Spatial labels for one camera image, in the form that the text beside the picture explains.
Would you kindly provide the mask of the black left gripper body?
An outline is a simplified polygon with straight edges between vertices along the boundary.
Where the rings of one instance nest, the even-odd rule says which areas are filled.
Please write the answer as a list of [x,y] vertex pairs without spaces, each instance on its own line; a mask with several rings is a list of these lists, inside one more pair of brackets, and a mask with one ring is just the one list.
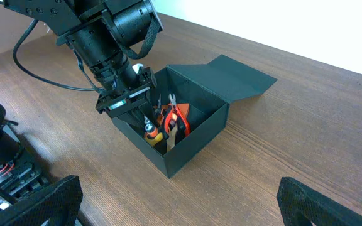
[[120,91],[111,91],[101,95],[96,104],[96,111],[107,113],[115,118],[132,110],[152,107],[150,92],[156,87],[157,81],[150,67],[140,67],[137,74],[138,86]]

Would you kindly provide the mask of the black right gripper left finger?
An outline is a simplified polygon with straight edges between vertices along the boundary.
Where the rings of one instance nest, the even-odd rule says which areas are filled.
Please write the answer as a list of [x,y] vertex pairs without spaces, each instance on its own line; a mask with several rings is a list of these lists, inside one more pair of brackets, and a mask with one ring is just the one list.
[[79,177],[69,175],[0,210],[0,225],[75,225],[82,199]]

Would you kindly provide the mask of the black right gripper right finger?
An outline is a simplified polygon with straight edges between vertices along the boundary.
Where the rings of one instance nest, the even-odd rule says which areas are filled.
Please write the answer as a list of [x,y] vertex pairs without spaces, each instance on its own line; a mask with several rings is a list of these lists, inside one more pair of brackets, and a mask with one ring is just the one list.
[[292,177],[281,178],[277,202],[287,226],[362,225],[362,215]]

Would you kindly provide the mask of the orange socket bit rail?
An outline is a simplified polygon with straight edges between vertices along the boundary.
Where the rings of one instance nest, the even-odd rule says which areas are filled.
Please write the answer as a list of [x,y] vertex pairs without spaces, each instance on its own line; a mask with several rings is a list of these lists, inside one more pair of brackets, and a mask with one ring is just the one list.
[[158,135],[157,127],[149,120],[149,118],[147,118],[147,116],[144,116],[144,123],[147,136],[151,139],[155,138]]

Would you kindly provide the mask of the orange black needle-nose pliers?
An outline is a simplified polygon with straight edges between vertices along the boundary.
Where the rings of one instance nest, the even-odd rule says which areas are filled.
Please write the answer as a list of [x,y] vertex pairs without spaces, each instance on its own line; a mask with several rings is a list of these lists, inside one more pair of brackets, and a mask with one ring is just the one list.
[[163,124],[168,105],[162,105],[162,96],[159,95],[157,105],[154,108],[154,115],[159,126]]

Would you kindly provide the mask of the yellow black ratchet screwdriver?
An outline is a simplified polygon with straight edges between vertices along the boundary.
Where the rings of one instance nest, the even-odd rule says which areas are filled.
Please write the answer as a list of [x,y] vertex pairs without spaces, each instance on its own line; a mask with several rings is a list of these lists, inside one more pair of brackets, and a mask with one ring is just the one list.
[[156,146],[163,140],[163,133],[159,132],[155,137],[151,137],[147,132],[144,135],[145,141],[152,147]]

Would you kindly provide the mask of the orange scraper with tan handle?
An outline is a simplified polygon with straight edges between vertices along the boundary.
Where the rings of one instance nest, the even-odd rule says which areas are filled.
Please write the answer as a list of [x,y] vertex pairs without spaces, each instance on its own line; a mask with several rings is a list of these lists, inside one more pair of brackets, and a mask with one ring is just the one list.
[[178,132],[183,132],[184,137],[190,134],[190,124],[187,117],[178,106],[174,106],[173,104],[168,104],[163,120],[163,128],[167,152],[175,147]]

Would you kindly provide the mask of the small red cutting pliers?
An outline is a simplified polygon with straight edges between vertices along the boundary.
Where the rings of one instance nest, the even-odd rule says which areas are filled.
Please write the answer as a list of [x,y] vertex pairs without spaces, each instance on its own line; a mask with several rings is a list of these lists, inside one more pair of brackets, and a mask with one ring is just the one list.
[[170,137],[170,121],[177,122],[178,119],[182,121],[184,125],[184,134],[187,137],[190,133],[190,124],[187,120],[187,116],[182,113],[179,105],[176,102],[176,97],[174,93],[170,93],[168,96],[170,103],[168,105],[168,109],[166,111],[164,121],[163,121],[163,135],[165,139]]

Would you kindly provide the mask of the black box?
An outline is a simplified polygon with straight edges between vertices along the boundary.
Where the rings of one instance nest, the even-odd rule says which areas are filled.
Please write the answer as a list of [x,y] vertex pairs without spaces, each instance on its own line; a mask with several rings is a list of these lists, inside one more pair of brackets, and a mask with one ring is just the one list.
[[200,65],[167,65],[155,74],[158,85],[151,91],[153,103],[169,103],[175,94],[178,103],[189,104],[187,120],[191,133],[177,136],[169,152],[157,150],[144,139],[144,129],[118,118],[112,123],[167,177],[171,178],[226,126],[232,102],[263,94],[275,82],[259,70],[220,55]]

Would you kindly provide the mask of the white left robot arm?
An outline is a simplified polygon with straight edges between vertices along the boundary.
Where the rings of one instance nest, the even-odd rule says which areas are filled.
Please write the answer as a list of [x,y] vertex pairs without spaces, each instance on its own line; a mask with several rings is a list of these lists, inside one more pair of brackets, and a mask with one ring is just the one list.
[[150,1],[2,1],[5,8],[45,22],[68,45],[80,70],[89,67],[100,87],[96,109],[142,126],[141,99],[155,86],[150,71],[131,70],[151,50],[162,24]]

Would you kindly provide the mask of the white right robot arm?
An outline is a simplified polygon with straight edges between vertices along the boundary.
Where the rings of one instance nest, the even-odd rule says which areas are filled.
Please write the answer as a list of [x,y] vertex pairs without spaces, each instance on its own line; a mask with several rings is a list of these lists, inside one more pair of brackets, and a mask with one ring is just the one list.
[[[21,154],[22,145],[3,131],[6,111],[0,104],[0,174]],[[0,209],[0,225],[80,225],[82,190],[78,176],[68,176],[18,201],[0,187],[10,208]],[[291,177],[277,193],[285,225],[362,225],[362,216]]]

